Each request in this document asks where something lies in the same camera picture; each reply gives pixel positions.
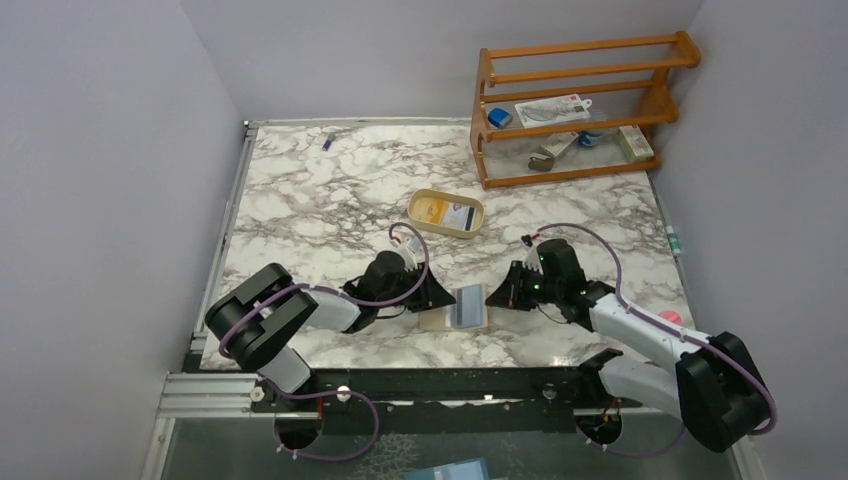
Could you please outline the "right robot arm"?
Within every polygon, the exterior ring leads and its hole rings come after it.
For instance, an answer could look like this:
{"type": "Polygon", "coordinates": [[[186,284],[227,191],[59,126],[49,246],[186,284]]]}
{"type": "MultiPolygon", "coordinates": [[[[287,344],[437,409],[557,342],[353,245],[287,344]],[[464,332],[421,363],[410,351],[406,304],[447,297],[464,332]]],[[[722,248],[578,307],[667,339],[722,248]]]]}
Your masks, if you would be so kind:
{"type": "Polygon", "coordinates": [[[607,283],[588,280],[564,239],[543,241],[514,261],[486,306],[531,311],[555,306],[565,322],[611,337],[644,356],[607,349],[579,365],[579,398],[600,407],[632,400],[678,419],[702,446],[724,452],[772,427],[776,404],[745,343],[651,314],[607,283]]]}

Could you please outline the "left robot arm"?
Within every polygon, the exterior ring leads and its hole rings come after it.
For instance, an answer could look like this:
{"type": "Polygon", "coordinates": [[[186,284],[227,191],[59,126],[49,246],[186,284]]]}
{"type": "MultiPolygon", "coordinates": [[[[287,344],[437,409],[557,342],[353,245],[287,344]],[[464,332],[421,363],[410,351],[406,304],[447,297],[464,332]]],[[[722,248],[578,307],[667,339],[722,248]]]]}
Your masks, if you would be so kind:
{"type": "Polygon", "coordinates": [[[385,250],[340,293],[308,289],[280,264],[270,263],[214,303],[204,324],[221,354],[245,372],[276,385],[285,407],[298,411],[313,401],[313,370],[289,346],[304,327],[352,334],[370,326],[380,311],[401,307],[419,313],[456,303],[424,262],[411,253],[385,250]]]}

